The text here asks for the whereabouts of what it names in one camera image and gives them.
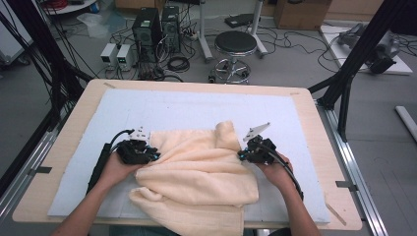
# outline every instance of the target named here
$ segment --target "wooden table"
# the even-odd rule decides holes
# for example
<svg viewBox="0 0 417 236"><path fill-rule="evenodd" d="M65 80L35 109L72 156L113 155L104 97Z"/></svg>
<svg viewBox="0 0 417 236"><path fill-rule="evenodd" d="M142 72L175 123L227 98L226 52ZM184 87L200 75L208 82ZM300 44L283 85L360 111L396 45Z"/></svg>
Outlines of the wooden table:
<svg viewBox="0 0 417 236"><path fill-rule="evenodd" d="M331 147L325 127L310 93L305 88L275 88L211 84L187 84L167 82L138 82L93 80L71 113L42 166L50 166L49 174L34 176L26 193L13 214L19 222L60 222L62 217L47 215L59 188L68 161L77 149L89 120L107 89L145 89L162 91L222 92L263 94L292 97L304 131L310 155L324 190L330 223L319 225L321 229L359 230L362 222L352 197L346 188L338 188L335 181L344 181L343 174ZM95 223L157 225L151 220L98 218ZM249 228L276 228L279 224L245 222Z"/></svg>

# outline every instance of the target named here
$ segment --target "white mat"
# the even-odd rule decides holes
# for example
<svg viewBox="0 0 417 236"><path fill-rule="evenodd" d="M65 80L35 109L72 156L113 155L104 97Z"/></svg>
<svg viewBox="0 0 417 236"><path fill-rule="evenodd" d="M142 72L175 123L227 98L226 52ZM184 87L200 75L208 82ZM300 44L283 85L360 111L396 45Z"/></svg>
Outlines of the white mat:
<svg viewBox="0 0 417 236"><path fill-rule="evenodd" d="M67 166L48 215L66 216L77 206L86 193L102 146L118 132L141 126L148 131L212 130L225 120L234 123L241 138L249 128L271 122L261 135L270 138L280 152L291 157L295 176L304 191L304 203L313 219L329 222L323 192L291 97L127 89L109 89L104 94ZM246 147L242 140L240 143L242 148ZM288 222L278 190L255 165L247 164L256 171L259 179L260 200L245 206L245 220ZM102 204L98 216L149 218L129 201L127 195L136 187L133 177L116 186Z"/></svg>
<svg viewBox="0 0 417 236"><path fill-rule="evenodd" d="M351 49L348 45L339 45L336 41L340 32L350 30L351 28L340 28L340 27L329 27L329 26L322 26L321 32L323 37L326 40L326 43L330 46L331 54L333 55L334 59L337 59L337 65L341 67L344 61L346 61L347 56L349 55ZM392 75L410 75L413 71L398 57L394 56L392 58L396 62L390 66L383 74L392 74ZM359 72L367 72L371 73L368 67L364 64L362 65Z"/></svg>

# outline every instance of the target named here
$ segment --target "power supply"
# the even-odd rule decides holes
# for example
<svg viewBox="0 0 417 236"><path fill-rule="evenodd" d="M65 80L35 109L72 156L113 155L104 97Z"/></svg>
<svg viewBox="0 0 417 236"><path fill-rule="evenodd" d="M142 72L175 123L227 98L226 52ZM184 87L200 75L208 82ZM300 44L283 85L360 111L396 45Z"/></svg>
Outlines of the power supply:
<svg viewBox="0 0 417 236"><path fill-rule="evenodd" d="M140 62L157 62L157 46L162 40L159 14L156 8L141 8L132 25Z"/></svg>
<svg viewBox="0 0 417 236"><path fill-rule="evenodd" d="M133 52L130 44L122 44L119 53L117 53L117 61L122 71L130 71L134 64Z"/></svg>
<svg viewBox="0 0 417 236"><path fill-rule="evenodd" d="M179 14L178 6L165 6L162 10L160 21L168 52L181 52Z"/></svg>
<svg viewBox="0 0 417 236"><path fill-rule="evenodd" d="M107 43L101 52L101 60L107 66L107 70L115 70L117 68L117 46L116 43Z"/></svg>

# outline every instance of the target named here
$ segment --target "computer tower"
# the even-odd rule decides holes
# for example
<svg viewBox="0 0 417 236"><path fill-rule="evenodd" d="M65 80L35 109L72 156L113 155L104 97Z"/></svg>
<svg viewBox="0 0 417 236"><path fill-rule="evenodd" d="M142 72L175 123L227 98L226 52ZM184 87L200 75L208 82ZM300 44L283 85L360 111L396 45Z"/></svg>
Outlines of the computer tower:
<svg viewBox="0 0 417 236"><path fill-rule="evenodd" d="M162 32L168 52L181 52L179 13L178 6L165 6L162 10Z"/></svg>
<svg viewBox="0 0 417 236"><path fill-rule="evenodd" d="M157 9L141 8L132 25L132 32L137 47L140 47L138 48L140 62L157 62L156 50L162 40Z"/></svg>

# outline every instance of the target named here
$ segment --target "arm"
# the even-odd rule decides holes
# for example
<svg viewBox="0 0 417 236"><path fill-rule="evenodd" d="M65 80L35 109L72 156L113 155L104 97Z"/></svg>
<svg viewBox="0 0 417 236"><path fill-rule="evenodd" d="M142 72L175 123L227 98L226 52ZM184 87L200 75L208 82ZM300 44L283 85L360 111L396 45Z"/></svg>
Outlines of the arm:
<svg viewBox="0 0 417 236"><path fill-rule="evenodd" d="M126 165L116 152L111 153L98 182L51 235L88 235L89 228L110 189L141 167Z"/></svg>
<svg viewBox="0 0 417 236"><path fill-rule="evenodd" d="M284 155L281 154L280 156L285 161L289 161ZM278 188L284 198L291 235L321 235L285 169L278 163L271 165L257 164L257 166L265 173L268 180Z"/></svg>

